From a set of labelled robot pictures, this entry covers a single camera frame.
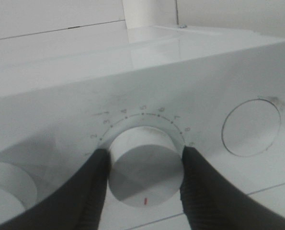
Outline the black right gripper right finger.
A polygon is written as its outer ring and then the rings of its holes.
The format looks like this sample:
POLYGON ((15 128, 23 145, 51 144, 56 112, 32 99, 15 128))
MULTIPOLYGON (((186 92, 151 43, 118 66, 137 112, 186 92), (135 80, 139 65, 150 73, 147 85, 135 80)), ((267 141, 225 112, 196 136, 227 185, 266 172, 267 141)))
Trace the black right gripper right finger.
POLYGON ((195 148, 182 151, 183 212, 193 230, 285 230, 285 218, 222 176, 195 148))

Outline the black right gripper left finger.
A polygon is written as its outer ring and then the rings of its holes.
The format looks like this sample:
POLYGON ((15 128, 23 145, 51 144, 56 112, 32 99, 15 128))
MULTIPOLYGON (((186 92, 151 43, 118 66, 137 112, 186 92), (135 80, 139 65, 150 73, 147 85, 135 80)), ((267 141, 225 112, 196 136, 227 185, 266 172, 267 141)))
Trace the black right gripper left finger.
POLYGON ((111 156, 95 150, 82 167, 50 196, 0 224, 0 230, 96 230, 99 227, 111 156))

